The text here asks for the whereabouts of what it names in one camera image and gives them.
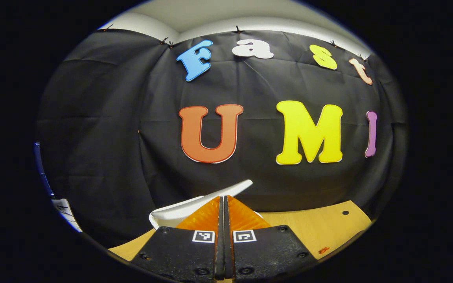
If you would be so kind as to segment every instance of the orange letter u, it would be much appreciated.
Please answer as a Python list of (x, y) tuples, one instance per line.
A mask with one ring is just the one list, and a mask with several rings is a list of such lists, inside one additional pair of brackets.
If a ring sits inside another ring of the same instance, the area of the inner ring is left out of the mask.
[(202, 118), (207, 115), (203, 106), (185, 107), (179, 111), (183, 120), (181, 147), (191, 160), (203, 163), (220, 163), (230, 158), (237, 145), (237, 117), (244, 108), (237, 104), (224, 104), (216, 107), (221, 116), (221, 142), (214, 149), (202, 145)]

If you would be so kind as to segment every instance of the blue cable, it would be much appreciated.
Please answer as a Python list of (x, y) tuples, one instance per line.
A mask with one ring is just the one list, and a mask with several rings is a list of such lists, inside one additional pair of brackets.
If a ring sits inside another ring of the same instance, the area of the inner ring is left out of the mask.
[(43, 183), (43, 186), (45, 186), (45, 190), (49, 193), (50, 197), (52, 197), (52, 199), (55, 199), (55, 195), (52, 192), (52, 188), (50, 188), (48, 180), (46, 179), (45, 170), (43, 170), (43, 163), (41, 163), (41, 150), (39, 143), (34, 143), (34, 157), (36, 158), (36, 166), (38, 167), (41, 182)]

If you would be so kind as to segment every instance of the letter m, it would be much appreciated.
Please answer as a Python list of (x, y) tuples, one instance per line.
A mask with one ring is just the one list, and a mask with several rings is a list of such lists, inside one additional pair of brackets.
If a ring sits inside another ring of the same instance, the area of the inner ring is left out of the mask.
[(302, 155), (298, 153), (298, 141), (302, 143), (307, 161), (312, 162), (322, 143), (319, 155), (321, 163), (339, 162), (340, 151), (340, 118), (342, 109), (336, 105), (325, 105), (315, 125), (304, 104), (287, 100), (277, 104), (277, 110), (284, 115), (284, 146), (282, 153), (276, 157), (278, 164), (298, 164)]

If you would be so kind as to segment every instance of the blue letter f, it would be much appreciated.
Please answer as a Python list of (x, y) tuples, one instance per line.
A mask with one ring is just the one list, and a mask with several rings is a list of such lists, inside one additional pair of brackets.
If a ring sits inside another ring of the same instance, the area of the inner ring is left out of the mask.
[(207, 60), (211, 58), (211, 52), (207, 48), (202, 48), (211, 45), (212, 41), (204, 40), (201, 43), (197, 44), (196, 46), (183, 52), (181, 55), (178, 56), (178, 59), (176, 59), (176, 61), (181, 61), (185, 66), (185, 69), (188, 73), (186, 75), (187, 82), (190, 82), (192, 79), (198, 77), (200, 74), (207, 71), (211, 67), (210, 63), (203, 64), (200, 61), (200, 59)]

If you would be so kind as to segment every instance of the black cloth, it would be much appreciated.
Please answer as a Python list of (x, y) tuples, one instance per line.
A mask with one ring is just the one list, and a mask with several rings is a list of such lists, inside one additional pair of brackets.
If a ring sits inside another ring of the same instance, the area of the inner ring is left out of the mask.
[[(266, 41), (274, 57), (234, 56), (241, 39)], [(202, 40), (213, 42), (207, 47), (211, 67), (186, 82), (176, 58)], [(311, 44), (329, 50), (338, 68), (319, 66)], [(372, 86), (349, 63), (352, 58), (365, 66)], [(363, 208), (392, 193), (403, 167), (407, 117), (394, 84), (376, 56), (364, 61), (298, 34), (225, 32), (169, 48), (144, 34), (108, 29), (91, 34), (57, 69), (41, 101), (37, 140), (52, 190), (69, 200), (83, 230), (107, 247), (149, 230), (155, 208), (246, 179), (253, 185), (236, 198), (255, 211), (347, 200)], [(316, 124), (326, 104), (343, 110), (342, 161), (323, 164), (316, 157), (308, 163), (300, 145), (300, 164), (276, 163), (284, 142), (284, 116), (276, 105), (283, 100), (302, 102)], [(222, 104), (244, 107), (235, 153), (219, 164), (192, 161), (181, 148), (178, 112), (207, 107), (202, 143), (214, 148), (221, 139), (214, 109)], [(367, 111), (378, 115), (376, 154), (370, 158)]]

